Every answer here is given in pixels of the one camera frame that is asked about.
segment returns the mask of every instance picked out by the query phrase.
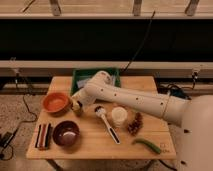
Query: green pepper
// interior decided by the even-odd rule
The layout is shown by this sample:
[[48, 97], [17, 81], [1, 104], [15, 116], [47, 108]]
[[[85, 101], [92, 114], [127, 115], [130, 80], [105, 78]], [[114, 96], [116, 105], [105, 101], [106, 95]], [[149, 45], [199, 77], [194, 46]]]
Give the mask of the green pepper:
[[157, 153], [157, 154], [161, 153], [161, 149], [157, 145], [153, 144], [152, 142], [150, 142], [150, 141], [148, 141], [148, 140], [146, 140], [144, 138], [134, 139], [132, 144], [134, 145], [136, 143], [145, 144], [147, 147], [149, 147], [155, 153]]

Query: wooden table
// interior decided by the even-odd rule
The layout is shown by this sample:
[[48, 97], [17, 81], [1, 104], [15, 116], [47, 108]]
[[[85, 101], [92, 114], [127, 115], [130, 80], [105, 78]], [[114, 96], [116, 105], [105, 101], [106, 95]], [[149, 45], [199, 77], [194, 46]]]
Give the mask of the wooden table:
[[[54, 77], [50, 84], [50, 92], [64, 92], [70, 94], [72, 77]], [[156, 86], [153, 77], [121, 77], [121, 85], [123, 88], [137, 89], [149, 92], [156, 92]], [[110, 123], [110, 112], [116, 104], [99, 101], [85, 110], [81, 117], [76, 117], [69, 110], [60, 117], [53, 117], [51, 114], [41, 110], [33, 136], [27, 151], [28, 159], [46, 159], [52, 166], [59, 169], [59, 166], [53, 159], [175, 159], [176, 153], [170, 136], [168, 125], [163, 120], [143, 114], [143, 128], [137, 134], [155, 143], [162, 149], [160, 155], [155, 154], [144, 145], [131, 145], [134, 138], [131, 136], [126, 127], [115, 128], [119, 136], [121, 144], [117, 145], [106, 131], [103, 122], [94, 114], [94, 108], [97, 105], [103, 105], [107, 111], [107, 118]], [[132, 120], [134, 110], [128, 110], [128, 120]], [[53, 140], [50, 142], [50, 149], [39, 151], [35, 148], [36, 136], [39, 124], [51, 123], [55, 127], [64, 120], [72, 120], [76, 122], [80, 128], [80, 138], [76, 144], [69, 149], [63, 149], [57, 146]]]

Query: table surface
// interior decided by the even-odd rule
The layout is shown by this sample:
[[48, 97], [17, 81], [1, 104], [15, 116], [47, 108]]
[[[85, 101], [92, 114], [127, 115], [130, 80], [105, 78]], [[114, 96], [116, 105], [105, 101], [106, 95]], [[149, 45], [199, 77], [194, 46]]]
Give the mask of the table surface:
[[[70, 94], [72, 77], [54, 77], [49, 87], [50, 92], [64, 92]], [[153, 77], [150, 76], [126, 76], [121, 77], [123, 88], [137, 89], [156, 93]], [[136, 136], [131, 136], [126, 126], [115, 128], [121, 144], [115, 144], [105, 125], [94, 114], [94, 108], [103, 105], [107, 109], [107, 119], [111, 121], [111, 110], [117, 104], [99, 101], [89, 106], [81, 117], [76, 117], [72, 110], [60, 117], [53, 117], [43, 109], [39, 115], [35, 130], [27, 151], [28, 159], [175, 159], [176, 152], [170, 136], [168, 125], [165, 121], [143, 114], [143, 127]], [[128, 111], [128, 122], [134, 117], [134, 110]], [[76, 144], [64, 149], [57, 146], [51, 138], [50, 149], [40, 151], [35, 148], [36, 136], [39, 124], [51, 123], [55, 127], [64, 120], [76, 122], [80, 128], [80, 136]], [[158, 145], [162, 149], [161, 154], [155, 154], [142, 144], [131, 145], [135, 138], [143, 137]]]
[[[30, 0], [1, 0], [0, 14], [52, 14], [50, 1], [36, 0], [29, 9], [22, 13], [21, 9], [29, 3]], [[59, 5], [62, 14], [131, 14], [134, 0], [59, 0]], [[143, 0], [141, 12], [143, 15], [147, 12], [176, 14], [179, 17], [186, 17], [184, 10], [187, 7], [189, 0]], [[202, 0], [197, 7], [197, 13], [202, 13], [203, 16], [208, 16], [213, 13], [213, 1]]]

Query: terracotta bowl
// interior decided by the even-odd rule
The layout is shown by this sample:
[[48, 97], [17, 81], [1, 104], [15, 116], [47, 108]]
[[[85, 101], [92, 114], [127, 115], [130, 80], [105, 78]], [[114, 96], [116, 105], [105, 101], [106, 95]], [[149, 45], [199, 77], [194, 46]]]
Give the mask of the terracotta bowl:
[[79, 136], [78, 125], [73, 121], [59, 123], [53, 131], [54, 142], [63, 147], [71, 147]]
[[64, 93], [49, 93], [43, 100], [43, 108], [48, 113], [56, 113], [63, 110], [69, 104], [69, 98]]

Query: orange bowl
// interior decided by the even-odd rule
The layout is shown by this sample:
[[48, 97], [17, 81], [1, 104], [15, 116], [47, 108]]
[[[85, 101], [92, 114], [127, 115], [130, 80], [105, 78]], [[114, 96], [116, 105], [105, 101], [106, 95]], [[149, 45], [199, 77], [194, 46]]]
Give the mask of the orange bowl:
[[63, 110], [69, 104], [67, 95], [61, 92], [49, 93], [43, 100], [43, 108], [48, 113], [56, 113]]

